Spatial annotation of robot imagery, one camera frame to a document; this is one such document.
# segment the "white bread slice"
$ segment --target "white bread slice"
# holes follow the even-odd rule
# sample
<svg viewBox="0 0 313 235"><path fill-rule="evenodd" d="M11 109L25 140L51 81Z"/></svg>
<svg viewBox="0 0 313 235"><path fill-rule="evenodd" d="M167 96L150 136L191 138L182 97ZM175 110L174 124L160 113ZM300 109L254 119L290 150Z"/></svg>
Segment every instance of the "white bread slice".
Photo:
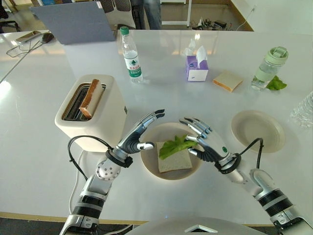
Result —
<svg viewBox="0 0 313 235"><path fill-rule="evenodd" d="M80 111L82 111L86 118L92 118L102 93L103 88L101 82L98 79L94 79L90 84L81 106L79 107Z"/></svg>
<svg viewBox="0 0 313 235"><path fill-rule="evenodd" d="M223 87L229 92L232 92L242 82L243 82L242 78L226 70L213 79L214 84Z"/></svg>
<svg viewBox="0 0 313 235"><path fill-rule="evenodd" d="M179 151L166 159L162 160L159 158L160 149L163 147L164 142L157 142L157 161L158 161L158 170L160 173L168 172L171 170L181 170L181 169L190 169L192 168L191 160L189 157L189 152L187 149Z"/></svg>

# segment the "water bottle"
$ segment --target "water bottle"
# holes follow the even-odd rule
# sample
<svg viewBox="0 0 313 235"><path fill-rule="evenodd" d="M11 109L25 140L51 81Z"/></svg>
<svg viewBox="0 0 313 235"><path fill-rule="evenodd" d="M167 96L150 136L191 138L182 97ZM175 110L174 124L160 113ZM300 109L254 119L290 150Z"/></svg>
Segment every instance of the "water bottle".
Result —
<svg viewBox="0 0 313 235"><path fill-rule="evenodd" d="M142 82L143 77L138 59L136 44L129 35L129 29L126 26L121 27L120 31L122 34L121 45L123 55L131 81L137 83Z"/></svg>
<svg viewBox="0 0 313 235"><path fill-rule="evenodd" d="M294 108L290 117L301 127L313 126L313 91Z"/></svg>
<svg viewBox="0 0 313 235"><path fill-rule="evenodd" d="M284 47L274 47L269 50L251 82L252 88L258 91L265 89L278 73L278 69L285 64L288 55Z"/></svg>

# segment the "gray laptop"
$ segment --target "gray laptop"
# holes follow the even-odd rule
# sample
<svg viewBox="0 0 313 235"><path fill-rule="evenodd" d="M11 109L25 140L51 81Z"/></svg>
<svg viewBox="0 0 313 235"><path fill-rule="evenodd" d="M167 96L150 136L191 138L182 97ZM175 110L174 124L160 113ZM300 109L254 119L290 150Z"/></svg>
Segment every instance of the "gray laptop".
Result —
<svg viewBox="0 0 313 235"><path fill-rule="evenodd" d="M99 1L31 7L62 44L114 41Z"/></svg>

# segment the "floor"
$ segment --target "floor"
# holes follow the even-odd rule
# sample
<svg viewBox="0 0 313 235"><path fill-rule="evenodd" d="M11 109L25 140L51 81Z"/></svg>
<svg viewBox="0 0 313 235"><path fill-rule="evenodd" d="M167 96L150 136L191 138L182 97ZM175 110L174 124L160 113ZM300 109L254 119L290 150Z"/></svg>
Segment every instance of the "floor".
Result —
<svg viewBox="0 0 313 235"><path fill-rule="evenodd" d="M18 6L18 12L9 13L7 20L16 21L22 31L32 31L46 29L45 25L34 16L28 9L30 5ZM187 18L188 5L183 4L163 4L161 7L163 21L185 21ZM191 26L197 26L200 18L210 19L211 21L221 20L227 23L229 30L236 29L239 26L238 20L226 5L206 5L193 4L191 11ZM163 29L171 30L191 30L191 27L184 25L163 25ZM14 32L14 29L4 28L5 32ZM0 235L35 235L35 234L59 234L63 223L57 222L42 222L0 218ZM125 227L125 225L101 225L98 234L104 234L110 231L116 231ZM276 235L273 227L258 227L268 235Z"/></svg>
<svg viewBox="0 0 313 235"><path fill-rule="evenodd" d="M22 31L32 31L46 29L45 25L34 16L29 7L31 5L17 6L18 12L8 13L9 18L6 21L16 21ZM186 21L188 5L187 4L162 4L161 17L163 21ZM238 20L226 5L208 5L193 4L191 8L191 27L185 25L163 25L162 29L171 30L191 30L192 26L197 26L200 18L210 19L211 21L221 20L227 23L228 30L234 30L239 26ZM149 29L147 19L145 19L146 27ZM4 32L14 32L13 28L3 28Z"/></svg>

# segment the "white toaster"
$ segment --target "white toaster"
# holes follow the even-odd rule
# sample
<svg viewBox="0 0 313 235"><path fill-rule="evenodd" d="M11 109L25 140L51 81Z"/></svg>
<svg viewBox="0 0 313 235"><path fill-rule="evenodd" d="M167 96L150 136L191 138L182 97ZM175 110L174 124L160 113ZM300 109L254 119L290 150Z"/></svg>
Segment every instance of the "white toaster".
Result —
<svg viewBox="0 0 313 235"><path fill-rule="evenodd" d="M92 118L88 120L79 107L93 79L100 80L104 91ZM55 124L70 138L80 135L96 136L115 147L121 139L126 115L127 109L114 78L91 74L76 81L55 117ZM106 152L108 149L91 138L79 138L75 142L86 151Z"/></svg>

